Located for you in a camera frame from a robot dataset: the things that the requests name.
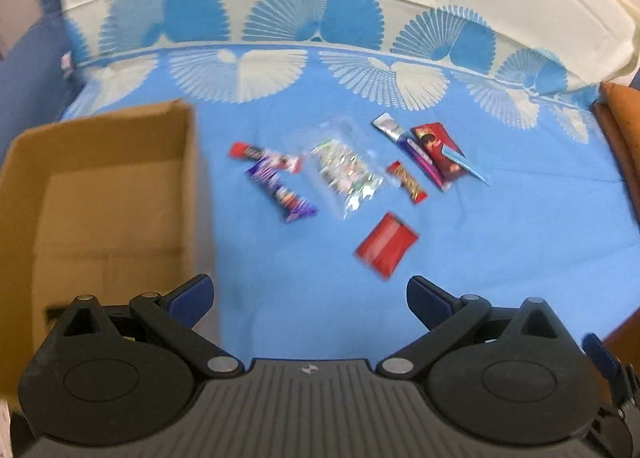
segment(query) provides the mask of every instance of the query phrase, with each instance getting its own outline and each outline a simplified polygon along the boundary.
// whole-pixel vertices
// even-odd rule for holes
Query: snack package
[[[418,235],[393,213],[386,213],[355,254],[389,279]]]
[[[420,148],[420,145],[414,138],[412,138],[407,131],[404,131],[390,114],[383,113],[375,119],[372,124],[389,137],[398,148],[404,151],[404,153],[417,164],[422,172],[430,177],[442,191],[449,189],[450,183],[445,181],[437,165],[434,164],[433,159],[431,159],[426,151]]]
[[[283,207],[287,213],[287,222],[293,222],[298,218],[315,216],[318,213],[318,209],[312,206],[308,200],[293,193],[281,183],[280,177],[269,157],[261,158],[246,173]]]
[[[428,195],[420,187],[418,181],[415,180],[414,177],[412,177],[412,175],[404,168],[404,165],[402,165],[400,161],[396,161],[391,164],[386,169],[386,172],[389,175],[394,175],[395,177],[398,177],[400,179],[400,185],[409,192],[411,201],[413,203],[420,203],[428,197]]]
[[[423,124],[411,128],[411,131],[420,141],[422,148],[426,149],[430,154],[431,159],[436,163],[446,180],[454,181],[462,177],[462,175],[466,175],[466,171],[459,164],[442,154],[442,147],[446,145],[460,155],[464,155],[441,123]]]
[[[336,216],[347,218],[386,184],[375,155],[346,117],[334,117],[315,128],[297,131],[291,143],[305,158],[305,172]]]
[[[267,157],[275,169],[299,173],[302,169],[302,158],[295,155],[282,155],[271,149],[258,148],[249,143],[233,143],[229,150],[229,156],[245,161],[259,161]]]
[[[411,131],[429,152],[446,180],[453,181],[462,175],[471,173],[489,185],[484,173],[476,164],[472,164],[465,157],[441,123],[423,124],[411,128]]]

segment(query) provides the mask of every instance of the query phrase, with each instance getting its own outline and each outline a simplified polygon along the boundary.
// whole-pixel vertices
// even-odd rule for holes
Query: clear plastic bag
[[[334,117],[317,127],[296,131],[289,144],[305,158],[303,173],[340,218],[357,211],[392,180],[347,117]]]

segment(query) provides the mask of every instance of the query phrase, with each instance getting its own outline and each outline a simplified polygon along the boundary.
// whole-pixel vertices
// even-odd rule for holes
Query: red snack packet
[[[400,184],[409,192],[413,203],[420,203],[427,198],[428,195],[422,190],[418,181],[412,177],[400,161],[391,164],[386,172],[400,179]]]
[[[464,155],[458,145],[449,137],[447,130],[444,129],[441,123],[423,124],[411,128],[411,131],[420,141],[422,147],[430,154],[445,180],[451,182],[466,174],[466,169],[447,159],[442,154],[442,145],[444,144],[457,151],[460,155]]]
[[[369,263],[380,275],[389,279],[418,235],[409,229],[401,219],[386,213],[371,234],[367,236],[355,254]]]

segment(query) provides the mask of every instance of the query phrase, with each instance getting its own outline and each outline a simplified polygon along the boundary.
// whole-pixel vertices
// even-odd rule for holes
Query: cardboard box
[[[47,307],[79,294],[123,305],[212,271],[211,226],[195,218],[196,153],[193,112],[181,101],[33,128],[14,141],[0,175],[0,398],[15,402]]]

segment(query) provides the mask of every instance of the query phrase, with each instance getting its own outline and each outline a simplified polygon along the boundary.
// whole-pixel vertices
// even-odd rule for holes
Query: candy bar
[[[386,169],[386,172],[400,179],[400,184],[409,192],[413,203],[420,203],[427,198],[428,195],[420,188],[420,184],[418,184],[417,180],[404,168],[404,165],[402,165],[400,161],[391,164]]]
[[[229,155],[235,159],[247,161],[259,161],[268,158],[271,165],[277,170],[299,173],[302,169],[302,159],[295,155],[282,155],[271,149],[258,148],[248,143],[234,143],[229,150]]]
[[[280,181],[270,157],[261,158],[254,166],[247,170],[247,175],[256,182],[284,208],[287,213],[286,221],[292,222],[298,218],[315,216],[318,209],[307,200],[299,197],[287,189]]]

